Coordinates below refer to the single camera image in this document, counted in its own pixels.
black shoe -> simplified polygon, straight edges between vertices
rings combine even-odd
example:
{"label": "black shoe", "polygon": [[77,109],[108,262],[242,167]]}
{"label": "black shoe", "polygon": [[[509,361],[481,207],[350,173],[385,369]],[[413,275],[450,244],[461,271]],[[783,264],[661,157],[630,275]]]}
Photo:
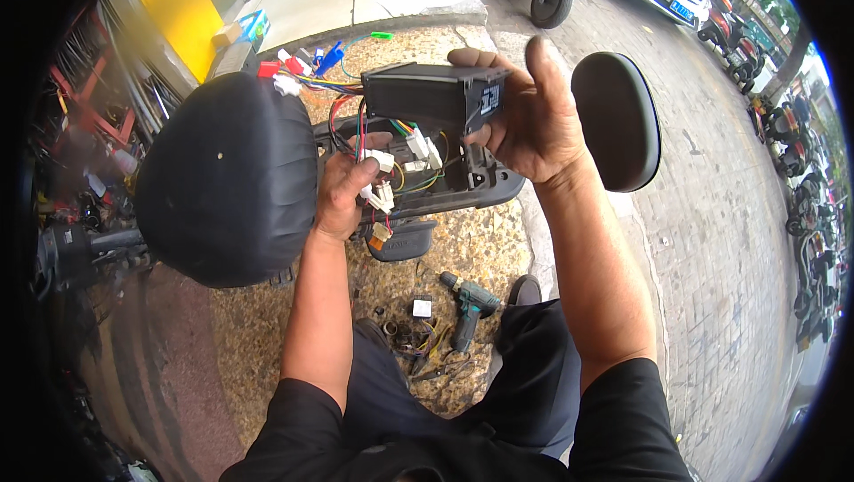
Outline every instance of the black shoe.
{"label": "black shoe", "polygon": [[510,306],[538,305],[541,302],[540,283],[533,274],[519,276],[507,298],[507,305]]}
{"label": "black shoe", "polygon": [[365,336],[376,346],[391,352],[389,339],[385,337],[382,328],[370,317],[362,317],[356,320],[356,326],[365,333]]}

brick pavement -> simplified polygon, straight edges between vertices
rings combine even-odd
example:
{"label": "brick pavement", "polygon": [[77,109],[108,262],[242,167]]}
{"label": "brick pavement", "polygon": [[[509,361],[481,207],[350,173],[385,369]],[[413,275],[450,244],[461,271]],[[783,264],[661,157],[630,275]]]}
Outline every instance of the brick pavement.
{"label": "brick pavement", "polygon": [[612,50],[644,72],[663,158],[632,196],[661,285],[673,431],[705,480],[752,479],[791,391],[796,279],[783,189],[746,99],[690,29],[640,0],[575,0],[570,18],[546,31],[528,21],[530,0],[482,1],[499,47],[503,32],[541,33],[570,66]]}

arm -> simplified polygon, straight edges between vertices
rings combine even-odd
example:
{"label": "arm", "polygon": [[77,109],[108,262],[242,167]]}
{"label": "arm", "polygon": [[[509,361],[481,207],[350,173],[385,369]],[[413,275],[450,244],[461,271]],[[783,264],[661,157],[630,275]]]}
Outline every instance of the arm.
{"label": "arm", "polygon": [[534,182],[554,242],[566,322],[582,360],[582,392],[634,357],[655,361],[646,285],[584,144],[575,101],[542,39],[528,43],[528,71],[493,52],[452,51],[457,65],[510,69],[504,110],[466,139]]}
{"label": "arm", "polygon": [[[368,147],[388,142],[390,134],[369,134]],[[305,381],[347,406],[347,381],[353,362],[353,319],[347,289],[344,242],[359,224],[359,189],[379,171],[369,157],[358,165],[337,153],[326,162],[318,189],[314,228],[302,249],[294,305],[282,348],[281,378]]]}

small black box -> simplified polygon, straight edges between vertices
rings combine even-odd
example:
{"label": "small black box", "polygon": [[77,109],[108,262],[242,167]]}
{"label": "small black box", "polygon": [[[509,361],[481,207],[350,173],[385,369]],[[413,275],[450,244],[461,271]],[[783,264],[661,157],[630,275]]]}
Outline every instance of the small black box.
{"label": "small black box", "polygon": [[501,109],[503,67],[393,64],[362,73],[368,117],[425,122],[461,135]]}

blue connector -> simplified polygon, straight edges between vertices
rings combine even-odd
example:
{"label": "blue connector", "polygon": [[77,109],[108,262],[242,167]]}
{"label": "blue connector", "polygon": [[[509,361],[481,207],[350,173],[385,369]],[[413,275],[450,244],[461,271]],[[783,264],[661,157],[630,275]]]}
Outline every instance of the blue connector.
{"label": "blue connector", "polygon": [[344,57],[344,51],[341,50],[341,42],[338,41],[335,44],[335,47],[330,48],[328,52],[326,52],[326,56],[320,62],[320,67],[318,67],[314,71],[315,76],[323,76],[326,71],[335,67],[335,65],[341,61],[341,58]]}

